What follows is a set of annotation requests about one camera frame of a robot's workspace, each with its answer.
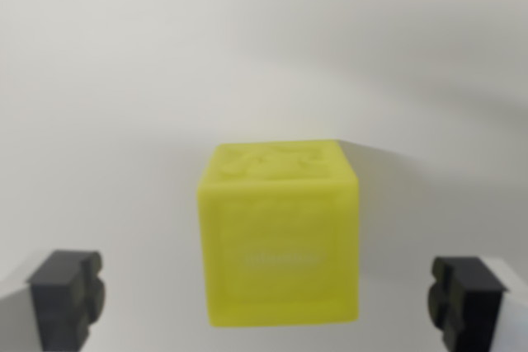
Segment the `black silver gripper right finger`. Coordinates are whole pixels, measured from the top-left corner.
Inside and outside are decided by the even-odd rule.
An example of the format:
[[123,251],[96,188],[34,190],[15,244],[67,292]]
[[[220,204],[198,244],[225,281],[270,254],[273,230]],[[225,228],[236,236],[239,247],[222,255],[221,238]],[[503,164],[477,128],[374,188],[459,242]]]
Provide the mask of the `black silver gripper right finger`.
[[527,350],[527,281],[508,263],[437,256],[431,274],[428,313],[448,351]]

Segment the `black silver gripper left finger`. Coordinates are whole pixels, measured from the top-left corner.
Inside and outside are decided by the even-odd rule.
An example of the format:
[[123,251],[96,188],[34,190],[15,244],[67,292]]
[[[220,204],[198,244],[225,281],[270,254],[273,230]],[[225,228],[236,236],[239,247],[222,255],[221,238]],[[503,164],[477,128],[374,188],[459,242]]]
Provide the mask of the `black silver gripper left finger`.
[[80,351],[104,309],[99,251],[46,249],[1,278],[2,351]]

